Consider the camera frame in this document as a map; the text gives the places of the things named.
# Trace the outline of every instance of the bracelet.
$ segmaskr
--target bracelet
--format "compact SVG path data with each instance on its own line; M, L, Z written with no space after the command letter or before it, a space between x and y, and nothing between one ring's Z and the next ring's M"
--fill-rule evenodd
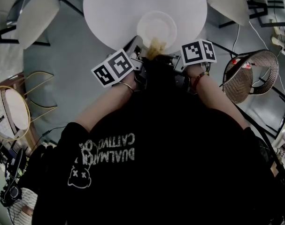
M121 84L123 84L123 85L126 85L129 89L131 89L132 92L134 92L134 89L133 89L130 85L128 85L128 84L126 84L126 83L124 83L124 82L118 82L118 83L121 83Z
M198 85L200 79L201 79L204 75L208 75L208 72L203 72L203 73L201 73L201 74L198 75L197 78L194 80L194 82L193 82L193 91L196 92L196 90L197 90L197 85Z

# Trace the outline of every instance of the black and white fiducial marker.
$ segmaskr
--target black and white fiducial marker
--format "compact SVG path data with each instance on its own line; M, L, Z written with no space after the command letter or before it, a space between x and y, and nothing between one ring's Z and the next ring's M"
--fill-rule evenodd
M123 49L117 51L91 71L101 85L106 88L120 82L134 70L130 58Z
M216 55L211 42L197 39L181 47L184 66L201 62L216 62Z

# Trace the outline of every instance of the silver bracelet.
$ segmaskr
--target silver bracelet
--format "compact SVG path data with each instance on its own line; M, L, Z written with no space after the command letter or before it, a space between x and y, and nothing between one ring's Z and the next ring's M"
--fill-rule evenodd
M124 83L124 82L118 82L118 83L121 83L121 84L123 84L123 85L126 85L129 89L131 89L132 92L134 92L134 89L133 89L130 85L128 85L128 84L126 84L126 83Z

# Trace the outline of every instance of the black t-shirt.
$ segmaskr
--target black t-shirt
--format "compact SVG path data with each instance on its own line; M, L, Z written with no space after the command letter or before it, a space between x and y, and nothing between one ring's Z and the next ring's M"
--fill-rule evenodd
M248 223L265 173L254 138L197 96L134 93L90 133L67 125L33 224Z

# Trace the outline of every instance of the striped fabric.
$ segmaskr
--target striped fabric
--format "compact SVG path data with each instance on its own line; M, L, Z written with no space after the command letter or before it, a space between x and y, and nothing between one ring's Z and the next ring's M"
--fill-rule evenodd
M37 201L37 194L27 188L21 188L22 199L18 199L12 206L8 207L8 215L13 225L30 225L31 216L22 211L23 206L34 210Z

